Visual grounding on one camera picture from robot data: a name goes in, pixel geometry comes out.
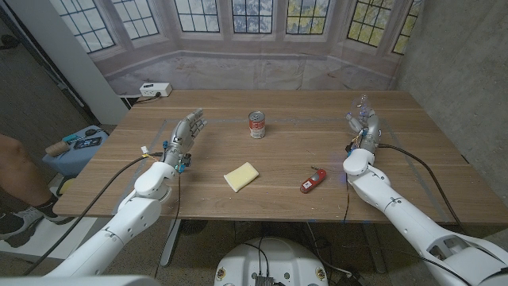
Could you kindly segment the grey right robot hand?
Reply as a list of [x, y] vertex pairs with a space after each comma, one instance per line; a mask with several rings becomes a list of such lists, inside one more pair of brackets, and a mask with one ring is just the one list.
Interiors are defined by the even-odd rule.
[[346, 114], [350, 128], [356, 132], [356, 136], [352, 139], [352, 143], [359, 149], [365, 149], [370, 153], [375, 153], [376, 146], [380, 142], [381, 130], [379, 117], [373, 109], [364, 112], [363, 122], [354, 118], [350, 113]]

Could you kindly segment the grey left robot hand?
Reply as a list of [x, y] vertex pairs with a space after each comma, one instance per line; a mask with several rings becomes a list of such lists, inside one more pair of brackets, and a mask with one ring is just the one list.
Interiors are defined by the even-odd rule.
[[207, 124], [202, 116], [203, 109], [198, 108], [182, 119], [173, 129], [168, 149], [164, 152], [163, 162], [165, 164], [176, 166], [179, 158], [191, 150], [194, 139]]

